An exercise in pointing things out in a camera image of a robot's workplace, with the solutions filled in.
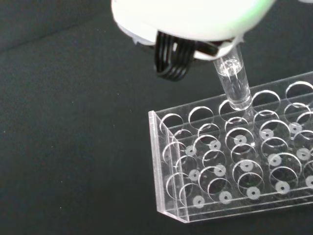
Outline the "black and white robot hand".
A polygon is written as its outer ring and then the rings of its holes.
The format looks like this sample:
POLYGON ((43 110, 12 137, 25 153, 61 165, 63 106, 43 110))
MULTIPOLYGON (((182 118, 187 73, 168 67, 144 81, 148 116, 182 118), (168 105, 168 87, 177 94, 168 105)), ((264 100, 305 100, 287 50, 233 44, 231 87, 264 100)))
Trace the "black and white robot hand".
POLYGON ((193 61, 227 55, 273 5, 272 0, 113 0, 111 10, 123 33, 154 50, 157 76, 176 82, 193 61))

